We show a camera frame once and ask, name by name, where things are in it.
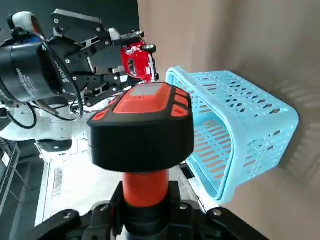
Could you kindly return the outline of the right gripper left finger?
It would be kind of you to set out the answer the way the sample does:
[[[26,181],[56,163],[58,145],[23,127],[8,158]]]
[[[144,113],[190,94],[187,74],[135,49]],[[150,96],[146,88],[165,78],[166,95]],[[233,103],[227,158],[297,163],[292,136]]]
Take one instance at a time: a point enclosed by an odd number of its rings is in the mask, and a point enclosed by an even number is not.
[[[65,209],[33,229],[35,240],[113,240],[122,233],[125,208],[123,183],[119,182],[111,199],[99,203],[84,215]]]

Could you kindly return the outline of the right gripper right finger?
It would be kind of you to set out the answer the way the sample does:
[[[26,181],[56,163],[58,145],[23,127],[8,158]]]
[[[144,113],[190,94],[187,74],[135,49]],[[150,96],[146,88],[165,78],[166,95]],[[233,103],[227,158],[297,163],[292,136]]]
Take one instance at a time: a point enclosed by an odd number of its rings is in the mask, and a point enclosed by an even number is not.
[[[224,207],[203,212],[192,200],[181,200],[177,181],[170,181],[167,240],[266,240],[267,237]]]

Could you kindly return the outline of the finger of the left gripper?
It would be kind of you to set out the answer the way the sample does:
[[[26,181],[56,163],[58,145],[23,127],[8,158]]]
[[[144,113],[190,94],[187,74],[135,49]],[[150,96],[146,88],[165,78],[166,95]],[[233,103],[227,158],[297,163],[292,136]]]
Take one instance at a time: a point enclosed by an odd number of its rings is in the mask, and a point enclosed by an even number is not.
[[[83,47],[63,60],[86,106],[95,106],[130,88],[130,78],[122,69],[120,47],[102,51]]]
[[[98,48],[118,47],[139,42],[143,31],[132,31],[120,34],[117,29],[106,28],[98,17],[83,15],[67,10],[56,9],[51,14],[53,37],[50,45],[66,45],[68,47]]]

